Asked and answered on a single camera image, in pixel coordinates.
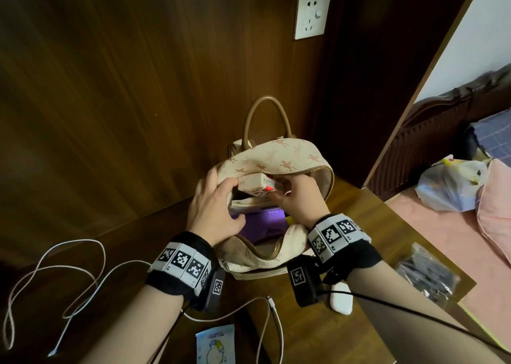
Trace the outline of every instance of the wooden desk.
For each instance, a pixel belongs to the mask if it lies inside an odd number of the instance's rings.
[[[475,282],[416,230],[408,225],[368,189],[357,189],[343,180],[335,181],[327,200],[332,213],[345,213],[373,239],[373,245],[391,266],[410,254],[416,242],[461,277],[455,300],[459,301]],[[254,281],[237,281],[234,290],[240,300],[272,296],[284,329],[284,363],[392,364],[394,359],[383,341],[354,302],[353,313],[344,316],[327,304],[300,308],[294,300],[287,275]],[[263,306],[249,309],[258,330],[264,322]],[[270,325],[264,347],[272,362],[279,355],[276,328]]]
[[[189,200],[182,201],[103,235],[106,271],[131,259],[152,262],[169,238],[184,229],[188,205]],[[404,258],[410,252],[410,246],[417,242],[460,275],[457,300],[474,286],[472,279],[369,190],[359,190],[336,180],[328,205],[332,212],[343,212],[353,218],[373,238],[373,244],[389,264],[394,265]],[[97,245],[83,244],[50,257],[44,265],[74,264],[97,274],[101,262]],[[59,353],[52,357],[51,362],[78,362],[143,285],[146,270],[143,265],[132,264],[113,273],[87,309],[72,321]],[[89,278],[75,271],[46,270],[38,274],[14,304],[16,342],[13,351],[1,353],[0,361],[44,362],[65,325],[65,321],[60,319],[63,309],[89,284]],[[219,316],[255,296],[273,297],[284,327],[284,363],[393,363],[390,353],[357,303],[354,303],[350,316],[335,313],[326,304],[301,309],[295,303],[287,275],[256,281],[234,281],[231,277],[225,288]],[[258,302],[251,304],[248,310],[260,333],[266,306],[262,301]],[[178,349],[166,349],[161,363],[195,362],[195,333],[228,323],[234,323],[236,328],[237,362],[255,362],[258,336],[251,331],[250,319],[240,314],[215,324],[200,324],[183,317],[169,341],[169,346]],[[271,320],[264,347],[275,363],[279,352],[278,337]],[[264,356],[259,362],[264,364]]]

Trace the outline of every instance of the bag handle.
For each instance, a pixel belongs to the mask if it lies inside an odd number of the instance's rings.
[[[243,140],[241,141],[241,149],[242,151],[250,149],[250,146],[248,146],[248,129],[250,128],[250,121],[252,120],[252,115],[254,111],[256,110],[257,106],[259,106],[260,103],[264,102],[265,100],[271,100],[273,104],[278,109],[278,112],[280,113],[282,117],[282,121],[284,122],[284,127],[286,128],[286,132],[284,133],[284,138],[292,138],[293,135],[291,134],[291,126],[289,125],[289,120],[287,119],[286,112],[284,111],[284,108],[280,104],[276,98],[273,96],[262,96],[258,100],[252,104],[252,107],[250,110],[248,110],[247,118],[245,119],[245,126],[243,126]]]

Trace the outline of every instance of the power socket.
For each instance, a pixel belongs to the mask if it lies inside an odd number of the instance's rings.
[[[330,0],[298,0],[294,39],[324,33]]]

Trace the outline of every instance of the clear plastic bag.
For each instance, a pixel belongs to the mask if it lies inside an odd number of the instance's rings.
[[[485,162],[443,159],[421,175],[415,191],[435,211],[464,212],[476,209],[477,192],[487,180]]]
[[[412,245],[412,256],[400,262],[395,270],[442,308],[445,308],[453,296],[459,282],[455,273],[417,243]]]

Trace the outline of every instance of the person's left hand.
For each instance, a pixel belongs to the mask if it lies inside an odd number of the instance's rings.
[[[238,184],[228,177],[217,187],[217,169],[212,168],[206,179],[200,180],[188,210],[187,230],[199,235],[211,246],[238,234],[245,226],[245,215],[236,220],[227,211],[227,195]]]

